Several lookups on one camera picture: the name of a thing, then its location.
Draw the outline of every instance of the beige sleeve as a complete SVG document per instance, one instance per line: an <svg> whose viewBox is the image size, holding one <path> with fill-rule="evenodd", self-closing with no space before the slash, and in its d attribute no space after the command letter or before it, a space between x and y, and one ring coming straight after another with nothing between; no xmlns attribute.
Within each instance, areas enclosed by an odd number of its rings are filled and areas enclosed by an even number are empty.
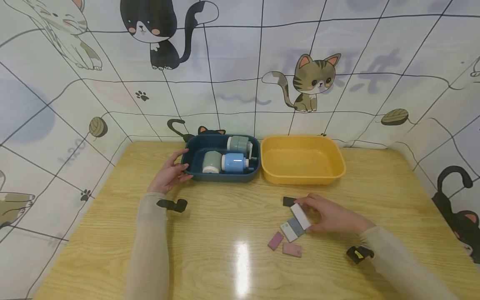
<svg viewBox="0 0 480 300"><path fill-rule="evenodd" d="M371 262L377 272L405 299L458 299L383 227L376 226L363 232L360 241L362 246L375 253Z"/></svg>
<svg viewBox="0 0 480 300"><path fill-rule="evenodd" d="M164 194L148 192L140 200L137 235L127 273L126 300L168 298L167 209L156 205Z"/></svg>

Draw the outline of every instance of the blue container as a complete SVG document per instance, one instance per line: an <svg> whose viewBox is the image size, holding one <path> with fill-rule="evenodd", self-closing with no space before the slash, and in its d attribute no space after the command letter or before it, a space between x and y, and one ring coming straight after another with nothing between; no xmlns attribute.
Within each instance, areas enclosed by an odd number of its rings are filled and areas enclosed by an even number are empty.
<svg viewBox="0 0 480 300"><path fill-rule="evenodd" d="M252 157L256 157L256 161L250 161L252 170L245 170L244 174L214 174L202 173L202 164L205 153L208 151L218 151L222 155L230 153L227 151L227 140L231 136L246 136L249 142L253 144ZM217 181L217 182L249 182L251 181L261 166L260 161L260 143L253 136L241 134L200 134L194 136L185 148L189 151L185 153L181 159L181 163L188 163L188 169L185 173L193 175L193 180L198 181Z"/></svg>

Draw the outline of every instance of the pink block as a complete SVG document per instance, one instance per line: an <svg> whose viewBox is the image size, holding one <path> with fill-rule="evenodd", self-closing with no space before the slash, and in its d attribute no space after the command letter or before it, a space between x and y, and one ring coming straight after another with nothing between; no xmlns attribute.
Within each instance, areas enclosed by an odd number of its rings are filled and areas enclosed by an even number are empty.
<svg viewBox="0 0 480 300"><path fill-rule="evenodd" d="M301 257L301 246L292 243L283 243L283 254Z"/></svg>
<svg viewBox="0 0 480 300"><path fill-rule="evenodd" d="M275 249L278 247L278 245L280 245L282 240L283 240L283 235L280 232L277 231L276 234L273 236L273 238L268 243L268 246L270 247L270 249L275 251Z"/></svg>

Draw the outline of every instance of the wooden table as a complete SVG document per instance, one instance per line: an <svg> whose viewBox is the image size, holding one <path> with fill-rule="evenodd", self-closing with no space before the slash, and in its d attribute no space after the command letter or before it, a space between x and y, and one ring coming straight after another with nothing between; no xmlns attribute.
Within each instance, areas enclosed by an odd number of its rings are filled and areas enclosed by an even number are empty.
<svg viewBox="0 0 480 300"><path fill-rule="evenodd" d="M184 143L129 146L63 249L35 300L120 300L135 237L138 201L164 161ZM171 192L187 210L168 221L170 298L396 299L369 262L345 251L353 235L304 235L303 257L267 247L291 218L282 196L315 192L394 233L462 299L480 297L480 274L401 154L342 149L345 176L330 186L280 186L258 175L248 184L191 181Z"/></svg>

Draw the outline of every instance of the cat illustration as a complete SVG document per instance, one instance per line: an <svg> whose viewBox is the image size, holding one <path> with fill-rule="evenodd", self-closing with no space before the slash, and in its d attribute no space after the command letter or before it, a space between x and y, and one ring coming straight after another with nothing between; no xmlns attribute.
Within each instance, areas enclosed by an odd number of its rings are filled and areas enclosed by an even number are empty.
<svg viewBox="0 0 480 300"><path fill-rule="evenodd" d="M168 128L170 128L170 130L172 130L173 132L175 132L176 134L181 136L186 143L188 143L188 141L194 137L193 134L183 134L183 133L179 132L178 130L176 130L175 128L173 128L173 123L185 124L185 121L184 120L178 120L178 119L171 119L171 120L167 121L167 126L168 126ZM198 128L198 134L225 134L225 133L226 132L223 129L208 130L204 126L200 126Z"/></svg>
<svg viewBox="0 0 480 300"><path fill-rule="evenodd" d="M469 210L462 210L458 213L452 212L450 200L442 191L443 181L451 173L459 173L462 176L464 187L469 189L473 186L470 175L462 167L446 167L438 176L438 192L433 196L432 200L455 233L457 239L464 245L473 262L480 264L479 216Z"/></svg>
<svg viewBox="0 0 480 300"><path fill-rule="evenodd" d="M0 191L6 176L0 171ZM0 192L0 229L15 222L33 204L35 196L17 192Z"/></svg>
<svg viewBox="0 0 480 300"><path fill-rule="evenodd" d="M475 64L473 65L473 72L470 73L470 76L472 77L478 77L480 75L480 64L479 64L479 61L480 61L480 57L477 58L477 60L475 61Z"/></svg>
<svg viewBox="0 0 480 300"><path fill-rule="evenodd" d="M335 65L340 56L340 53L337 53L324 60L312 60L308 54L300 56L295 68L293 87L301 94L294 104L288 97L288 82L282 72L269 72L263 76L262 82L281 86L285 104L288 107L301 112L317 111L317 94L323 93L332 86L335 79Z"/></svg>
<svg viewBox="0 0 480 300"><path fill-rule="evenodd" d="M172 0L121 0L120 14L128 32L140 42L150 44L152 68L171 70L188 60L194 28L216 20L218 8L210 1L190 6L185 16L185 50L182 57L169 41L177 31Z"/></svg>
<svg viewBox="0 0 480 300"><path fill-rule="evenodd" d="M101 70L100 57L78 35L86 32L82 13L84 0L4 0L26 14L40 28L55 49L78 68Z"/></svg>

